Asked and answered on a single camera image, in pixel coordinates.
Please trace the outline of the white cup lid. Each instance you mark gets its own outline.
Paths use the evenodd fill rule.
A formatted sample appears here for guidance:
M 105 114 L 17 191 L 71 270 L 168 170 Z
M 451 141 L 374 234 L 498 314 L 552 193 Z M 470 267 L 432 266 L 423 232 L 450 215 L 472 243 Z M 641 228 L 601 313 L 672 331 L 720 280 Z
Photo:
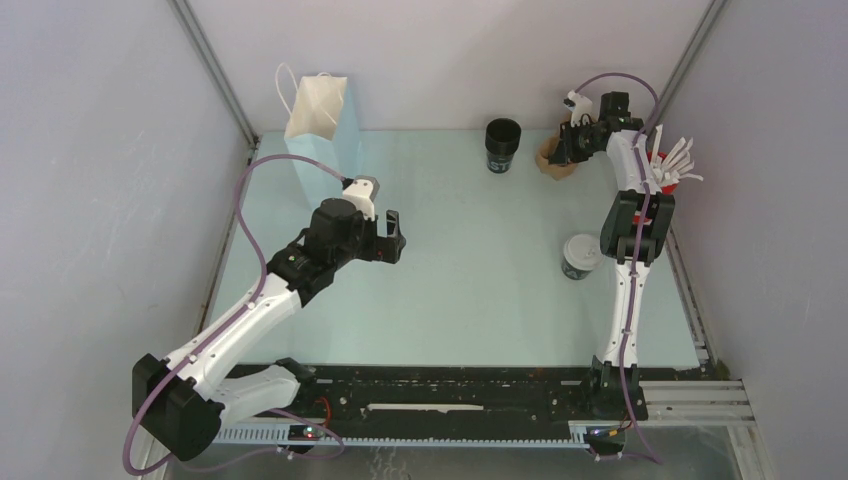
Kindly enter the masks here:
M 591 257 L 602 258 L 604 254 L 601 252 L 600 240 L 598 237 L 590 234 L 576 234 L 570 237 L 563 245 L 563 257 L 567 256 L 572 259 L 588 259 Z

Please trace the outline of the light blue paper bag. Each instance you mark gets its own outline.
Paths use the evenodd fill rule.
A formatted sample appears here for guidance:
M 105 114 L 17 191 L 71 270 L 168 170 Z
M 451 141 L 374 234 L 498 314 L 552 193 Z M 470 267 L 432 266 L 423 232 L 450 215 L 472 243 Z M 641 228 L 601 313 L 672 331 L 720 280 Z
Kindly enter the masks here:
M 363 168 L 360 127 L 350 79 L 328 72 L 296 79 L 286 63 L 275 71 L 275 87 L 281 100 L 280 76 L 286 72 L 295 86 L 291 104 L 283 104 L 289 119 L 284 130 L 286 152 L 315 160 L 330 169 L 322 173 L 316 166 L 297 161 L 295 171 L 310 209 L 341 192 L 339 174 L 352 178 Z

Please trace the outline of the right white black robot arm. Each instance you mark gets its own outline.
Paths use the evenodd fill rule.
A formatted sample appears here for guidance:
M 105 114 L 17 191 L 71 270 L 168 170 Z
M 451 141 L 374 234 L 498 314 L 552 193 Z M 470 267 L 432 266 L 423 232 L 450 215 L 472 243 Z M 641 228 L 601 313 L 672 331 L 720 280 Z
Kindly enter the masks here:
M 570 116 L 559 126 L 550 163 L 578 164 L 602 152 L 611 162 L 618 188 L 600 232 L 600 252 L 612 260 L 615 274 L 611 333 L 580 388 L 589 415 L 621 420 L 641 393 L 637 344 L 642 297 L 663 251 L 675 199 L 663 193 L 653 176 L 645 125 L 630 113 L 628 93 L 604 94 L 596 117 L 591 115 L 591 100 L 575 91 L 564 103 Z

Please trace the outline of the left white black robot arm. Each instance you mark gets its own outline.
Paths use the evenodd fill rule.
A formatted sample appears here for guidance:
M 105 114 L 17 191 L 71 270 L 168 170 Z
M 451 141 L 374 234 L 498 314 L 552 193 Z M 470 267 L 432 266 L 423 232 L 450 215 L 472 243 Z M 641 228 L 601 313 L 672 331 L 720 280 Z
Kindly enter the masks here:
M 261 260 L 257 282 L 222 317 L 165 358 L 140 358 L 132 369 L 133 422 L 125 442 L 144 428 L 168 450 L 166 461 L 189 461 L 225 426 L 275 408 L 297 417 L 311 412 L 316 390 L 307 383 L 310 374 L 290 358 L 248 376 L 229 374 L 349 262 L 399 261 L 406 239 L 398 212 L 387 211 L 387 233 L 381 236 L 370 208 L 368 200 L 323 201 L 295 240 Z

